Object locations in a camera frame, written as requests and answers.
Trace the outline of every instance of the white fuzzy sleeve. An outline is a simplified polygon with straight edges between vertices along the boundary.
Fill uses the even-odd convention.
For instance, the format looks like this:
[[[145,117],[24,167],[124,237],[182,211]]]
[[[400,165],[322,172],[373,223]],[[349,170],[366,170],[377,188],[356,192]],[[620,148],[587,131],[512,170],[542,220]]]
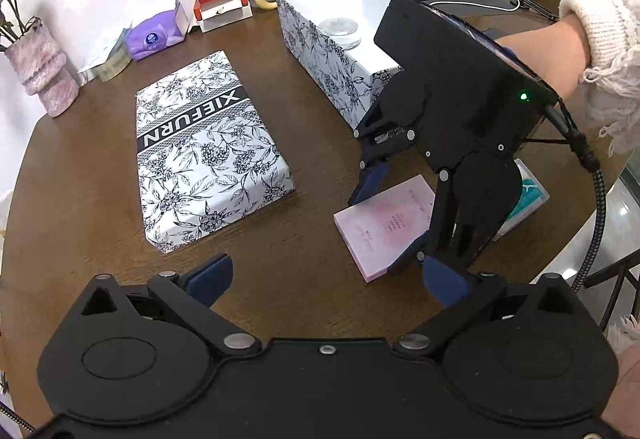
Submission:
[[[611,136],[609,154],[640,146],[640,0],[561,0],[560,18],[575,13],[589,40],[588,113]]]

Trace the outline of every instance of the pink vase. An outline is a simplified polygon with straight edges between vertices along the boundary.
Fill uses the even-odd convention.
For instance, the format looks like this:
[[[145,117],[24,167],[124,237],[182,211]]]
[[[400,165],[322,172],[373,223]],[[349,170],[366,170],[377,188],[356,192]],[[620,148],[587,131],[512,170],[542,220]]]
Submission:
[[[65,68],[66,55],[39,18],[4,52],[28,95],[36,94],[51,117],[78,97],[78,84]]]

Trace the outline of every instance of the floral patterned box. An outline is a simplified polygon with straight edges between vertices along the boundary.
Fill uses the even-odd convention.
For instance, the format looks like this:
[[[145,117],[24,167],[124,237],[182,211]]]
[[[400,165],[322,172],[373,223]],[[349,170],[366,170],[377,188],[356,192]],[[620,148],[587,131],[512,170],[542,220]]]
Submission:
[[[351,128],[376,101],[398,64],[373,43],[390,0],[276,0],[284,43]],[[345,51],[318,29],[331,17],[358,22],[360,44]]]
[[[136,137],[145,234],[163,253],[294,189],[222,51],[140,90]]]

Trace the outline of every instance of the white cord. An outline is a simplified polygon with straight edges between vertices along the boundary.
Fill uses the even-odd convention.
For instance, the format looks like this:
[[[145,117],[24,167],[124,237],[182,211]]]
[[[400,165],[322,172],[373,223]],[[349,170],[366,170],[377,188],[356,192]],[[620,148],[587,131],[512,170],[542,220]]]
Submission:
[[[498,6],[495,6],[495,5],[477,4],[477,3],[474,3],[474,2],[455,2],[453,0],[437,0],[436,2],[431,2],[428,5],[429,6],[438,5],[438,4],[475,5],[476,7],[484,7],[484,8],[487,8],[487,9],[496,9],[498,11],[513,12],[513,11],[517,11],[520,8],[520,0],[517,0],[517,2],[518,3],[511,9],[506,9],[504,7],[498,7]]]

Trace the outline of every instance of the black cable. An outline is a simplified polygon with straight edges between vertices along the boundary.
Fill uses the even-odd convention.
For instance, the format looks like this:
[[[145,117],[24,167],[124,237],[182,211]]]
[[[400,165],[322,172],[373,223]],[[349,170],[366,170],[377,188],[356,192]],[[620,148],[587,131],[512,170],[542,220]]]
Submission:
[[[5,416],[7,416],[11,421],[16,422],[22,428],[24,428],[27,432],[35,432],[35,428],[27,423],[23,418],[17,415],[13,410],[11,410],[7,405],[5,405],[2,401],[0,401],[0,412],[2,412]]]
[[[578,274],[575,276],[574,283],[571,285],[571,289],[575,293],[580,291],[580,287],[582,287],[584,279],[589,275],[589,270],[593,265],[593,261],[596,259],[596,255],[600,249],[600,241],[604,234],[604,222],[607,218],[607,192],[605,191],[602,172],[596,170],[591,176],[593,177],[593,189],[596,194],[596,223],[593,227],[593,236],[591,237],[591,244],[589,245],[587,254],[584,257]]]
[[[566,139],[535,139],[527,137],[525,143],[569,144]]]
[[[4,372],[0,372],[0,388],[2,388],[2,395],[9,392],[9,382],[6,380]]]
[[[600,249],[600,242],[602,241],[602,236],[604,234],[605,219],[607,218],[607,192],[604,187],[602,171],[600,170],[600,161],[598,161],[598,158],[589,146],[586,136],[578,130],[574,119],[560,97],[558,97],[558,104],[560,106],[560,112],[558,112],[552,105],[546,106],[546,118],[568,141],[571,146],[571,150],[578,158],[578,161],[580,161],[582,167],[591,173],[591,177],[593,178],[593,189],[596,197],[596,221],[593,226],[591,244],[589,245],[589,249],[587,250],[584,260],[582,261],[582,265],[578,270],[578,274],[574,279],[574,283],[571,285],[572,291],[577,293],[580,291],[580,287],[582,287],[584,279],[589,275],[591,266],[593,265],[598,250]]]

